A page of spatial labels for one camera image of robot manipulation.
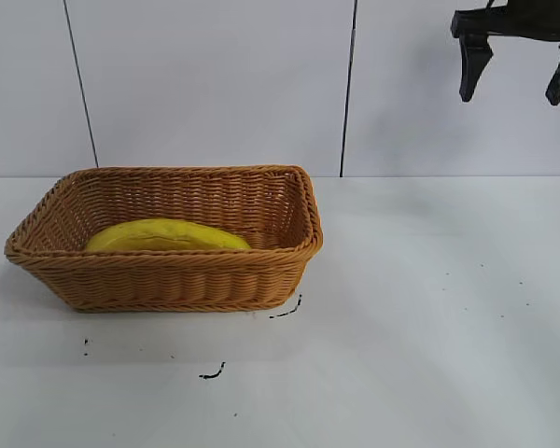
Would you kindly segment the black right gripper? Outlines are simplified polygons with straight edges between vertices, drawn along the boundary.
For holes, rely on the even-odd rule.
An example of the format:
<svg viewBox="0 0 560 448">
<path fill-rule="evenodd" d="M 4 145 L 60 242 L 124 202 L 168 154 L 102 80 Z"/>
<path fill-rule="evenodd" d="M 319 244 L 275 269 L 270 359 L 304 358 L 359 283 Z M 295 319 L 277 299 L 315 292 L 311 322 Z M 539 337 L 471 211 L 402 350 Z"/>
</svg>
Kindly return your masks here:
<svg viewBox="0 0 560 448">
<path fill-rule="evenodd" d="M 464 103 L 471 101 L 485 67 L 494 53 L 488 36 L 514 36 L 538 41 L 560 42 L 560 0 L 507 1 L 494 7 L 456 10 L 451 33 L 458 38 L 461 52 L 459 94 Z M 546 89 L 553 106 L 560 104 L 560 61 Z"/>
</svg>

